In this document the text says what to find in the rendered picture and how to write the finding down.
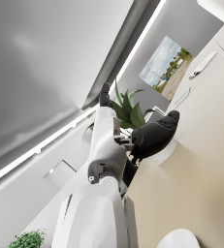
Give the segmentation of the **potted plant with broad leaves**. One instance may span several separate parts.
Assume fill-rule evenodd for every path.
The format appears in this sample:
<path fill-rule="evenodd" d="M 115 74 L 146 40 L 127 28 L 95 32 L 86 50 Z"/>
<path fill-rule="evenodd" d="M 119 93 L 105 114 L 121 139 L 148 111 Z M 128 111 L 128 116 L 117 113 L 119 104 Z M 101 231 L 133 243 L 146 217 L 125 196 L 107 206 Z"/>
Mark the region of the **potted plant with broad leaves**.
<path fill-rule="evenodd" d="M 136 163 L 168 147 L 176 133 L 179 112 L 172 110 L 154 122 L 146 122 L 145 116 L 153 109 L 142 112 L 140 104 L 134 104 L 137 91 L 121 95 L 115 90 L 117 101 L 113 101 L 110 87 L 105 82 L 100 92 L 88 162 L 119 160 L 125 149 L 131 151 Z"/>

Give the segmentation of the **white rounded appliance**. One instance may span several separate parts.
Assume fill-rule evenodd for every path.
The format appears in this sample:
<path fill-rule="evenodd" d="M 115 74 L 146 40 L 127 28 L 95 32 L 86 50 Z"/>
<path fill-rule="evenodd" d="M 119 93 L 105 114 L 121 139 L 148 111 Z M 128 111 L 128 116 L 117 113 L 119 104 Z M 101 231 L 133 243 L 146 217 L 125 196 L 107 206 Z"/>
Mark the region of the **white rounded appliance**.
<path fill-rule="evenodd" d="M 156 248 L 201 248 L 196 236 L 187 229 L 176 229 L 166 234 Z"/>

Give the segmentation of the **small leafy green plant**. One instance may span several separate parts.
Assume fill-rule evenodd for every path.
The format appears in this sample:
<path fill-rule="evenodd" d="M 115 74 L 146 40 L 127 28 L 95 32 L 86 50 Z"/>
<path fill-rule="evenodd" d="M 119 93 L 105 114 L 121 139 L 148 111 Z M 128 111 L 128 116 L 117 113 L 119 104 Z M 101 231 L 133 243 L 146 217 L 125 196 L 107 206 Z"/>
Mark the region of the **small leafy green plant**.
<path fill-rule="evenodd" d="M 24 232 L 20 236 L 16 236 L 7 248 L 40 248 L 46 235 L 46 232 L 42 230 Z"/>

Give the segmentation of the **landscape picture on wall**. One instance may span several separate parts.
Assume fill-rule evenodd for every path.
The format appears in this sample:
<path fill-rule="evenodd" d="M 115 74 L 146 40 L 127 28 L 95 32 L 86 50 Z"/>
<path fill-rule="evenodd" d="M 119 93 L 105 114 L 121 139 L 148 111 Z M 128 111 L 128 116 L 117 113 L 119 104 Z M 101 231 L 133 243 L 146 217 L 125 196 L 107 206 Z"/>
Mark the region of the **landscape picture on wall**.
<path fill-rule="evenodd" d="M 171 101 L 193 59 L 193 54 L 166 36 L 140 72 L 139 78 Z"/>

